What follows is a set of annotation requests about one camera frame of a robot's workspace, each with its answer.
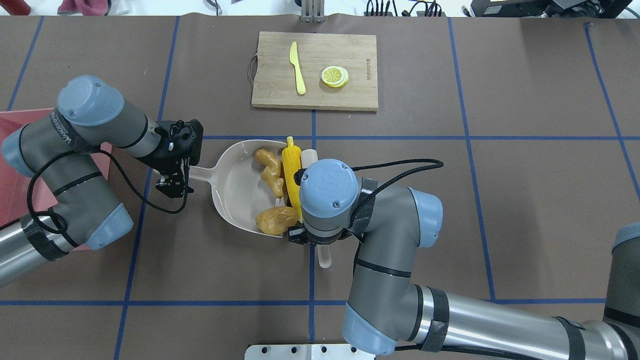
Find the white mounting bracket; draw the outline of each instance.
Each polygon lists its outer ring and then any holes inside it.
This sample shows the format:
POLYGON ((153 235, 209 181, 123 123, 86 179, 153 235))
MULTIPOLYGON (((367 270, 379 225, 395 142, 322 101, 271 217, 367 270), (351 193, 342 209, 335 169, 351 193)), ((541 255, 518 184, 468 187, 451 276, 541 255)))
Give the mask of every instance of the white mounting bracket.
POLYGON ((244 360, 375 360, 349 344, 252 345, 244 360))
POLYGON ((302 22, 324 22, 324 0, 302 0, 302 22))

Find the lemon slice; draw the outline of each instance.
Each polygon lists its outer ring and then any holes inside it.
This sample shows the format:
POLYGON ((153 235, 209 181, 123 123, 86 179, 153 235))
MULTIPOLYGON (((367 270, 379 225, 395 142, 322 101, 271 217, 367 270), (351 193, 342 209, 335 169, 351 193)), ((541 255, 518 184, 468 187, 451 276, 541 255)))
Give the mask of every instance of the lemon slice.
POLYGON ((339 88, 349 82, 349 73, 347 69, 340 66, 329 66, 322 70, 322 81, 327 86, 339 88))

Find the wooden cutting board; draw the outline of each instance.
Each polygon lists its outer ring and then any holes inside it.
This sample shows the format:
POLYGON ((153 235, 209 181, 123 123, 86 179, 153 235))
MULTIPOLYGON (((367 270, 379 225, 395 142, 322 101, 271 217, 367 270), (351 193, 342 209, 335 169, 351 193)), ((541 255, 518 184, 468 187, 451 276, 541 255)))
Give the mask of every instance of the wooden cutting board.
POLYGON ((257 56, 251 100, 256 108, 378 110, 378 51, 374 35, 261 31, 257 56), (305 95, 296 92, 294 67, 289 62, 294 41, 298 42, 305 95), (331 65, 347 69, 347 85, 330 88, 322 82, 322 70, 331 65))

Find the robotic arm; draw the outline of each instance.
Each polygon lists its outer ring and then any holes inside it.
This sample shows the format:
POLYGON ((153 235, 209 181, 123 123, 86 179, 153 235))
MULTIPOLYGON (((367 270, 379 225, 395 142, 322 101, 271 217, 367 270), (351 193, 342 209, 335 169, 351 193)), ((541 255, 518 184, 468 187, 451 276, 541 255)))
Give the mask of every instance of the robotic arm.
POLYGON ((0 287, 83 243, 97 250, 131 230, 131 217, 89 156, 101 143, 158 170, 156 188, 186 200, 192 190, 185 173, 200 159, 202 134, 197 120, 148 119, 94 76, 70 81, 48 117, 22 127, 2 144, 6 162, 24 176, 41 173, 58 204, 50 209, 57 215, 38 215, 39 222, 25 215, 0 231, 0 287))
POLYGON ((300 180, 307 237, 330 243, 345 229, 358 236, 353 284, 342 334, 363 351, 410 348, 521 360, 632 360, 640 347, 640 223, 618 233, 604 322, 579 324, 410 283, 418 247, 432 246, 442 225, 433 195, 356 177, 339 160, 320 160, 300 180), (355 209, 358 216, 352 221, 355 209))

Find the knife handle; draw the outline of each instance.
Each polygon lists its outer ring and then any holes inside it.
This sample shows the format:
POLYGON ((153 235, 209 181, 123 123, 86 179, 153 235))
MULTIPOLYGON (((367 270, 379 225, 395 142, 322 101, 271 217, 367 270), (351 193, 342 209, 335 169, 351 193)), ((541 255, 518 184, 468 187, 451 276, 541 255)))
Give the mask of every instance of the knife handle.
POLYGON ((302 79, 302 72, 299 65, 294 65, 296 69, 296 91, 298 95, 305 95, 307 88, 305 87, 305 81, 302 79))

